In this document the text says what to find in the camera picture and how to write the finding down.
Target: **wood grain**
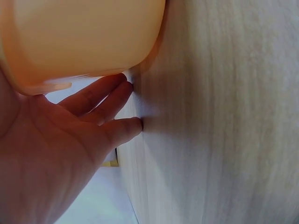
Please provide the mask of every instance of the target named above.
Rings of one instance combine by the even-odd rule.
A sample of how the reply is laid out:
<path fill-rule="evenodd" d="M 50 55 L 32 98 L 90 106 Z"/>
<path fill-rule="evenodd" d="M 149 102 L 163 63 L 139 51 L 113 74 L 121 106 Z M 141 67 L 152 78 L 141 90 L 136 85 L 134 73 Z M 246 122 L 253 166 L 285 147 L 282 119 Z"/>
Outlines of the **wood grain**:
<path fill-rule="evenodd" d="M 144 133 L 118 153 L 140 224 L 297 224 L 299 6 L 170 0 L 118 117 Z"/>

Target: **hand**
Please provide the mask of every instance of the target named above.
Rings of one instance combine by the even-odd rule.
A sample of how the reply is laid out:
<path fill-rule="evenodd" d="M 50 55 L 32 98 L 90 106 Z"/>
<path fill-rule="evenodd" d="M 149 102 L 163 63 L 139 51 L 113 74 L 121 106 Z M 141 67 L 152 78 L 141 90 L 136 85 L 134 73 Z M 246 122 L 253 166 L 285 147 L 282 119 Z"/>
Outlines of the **hand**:
<path fill-rule="evenodd" d="M 0 73 L 0 223 L 52 224 L 66 211 L 109 151 L 141 132 L 138 118 L 113 120 L 132 89 L 108 76 L 55 105 Z"/>

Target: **cabinet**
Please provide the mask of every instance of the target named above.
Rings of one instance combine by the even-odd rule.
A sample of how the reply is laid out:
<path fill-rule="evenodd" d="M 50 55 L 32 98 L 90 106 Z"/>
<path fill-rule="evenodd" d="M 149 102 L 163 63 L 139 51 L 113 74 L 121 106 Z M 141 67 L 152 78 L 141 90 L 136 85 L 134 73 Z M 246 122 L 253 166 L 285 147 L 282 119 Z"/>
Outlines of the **cabinet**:
<path fill-rule="evenodd" d="M 140 224 L 299 223 L 299 3 L 170 0 L 118 148 Z"/>

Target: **floor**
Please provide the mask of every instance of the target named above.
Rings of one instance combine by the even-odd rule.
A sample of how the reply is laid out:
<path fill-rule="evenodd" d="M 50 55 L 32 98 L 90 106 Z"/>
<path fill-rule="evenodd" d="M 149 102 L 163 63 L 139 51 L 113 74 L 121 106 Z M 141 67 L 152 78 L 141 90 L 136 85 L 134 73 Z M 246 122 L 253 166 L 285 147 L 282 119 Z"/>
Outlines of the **floor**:
<path fill-rule="evenodd" d="M 120 168 L 100 168 L 55 224 L 138 224 Z"/>

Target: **yellow object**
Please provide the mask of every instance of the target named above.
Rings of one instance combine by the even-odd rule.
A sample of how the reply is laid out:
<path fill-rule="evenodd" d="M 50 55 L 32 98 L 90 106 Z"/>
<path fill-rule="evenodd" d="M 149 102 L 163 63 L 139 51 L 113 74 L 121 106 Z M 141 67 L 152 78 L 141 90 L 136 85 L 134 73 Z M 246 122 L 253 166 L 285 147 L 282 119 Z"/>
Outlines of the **yellow object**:
<path fill-rule="evenodd" d="M 117 160 L 107 161 L 102 164 L 102 167 L 119 167 L 119 164 Z"/>
<path fill-rule="evenodd" d="M 22 94 L 71 86 L 141 62 L 165 0 L 0 0 L 0 64 Z"/>

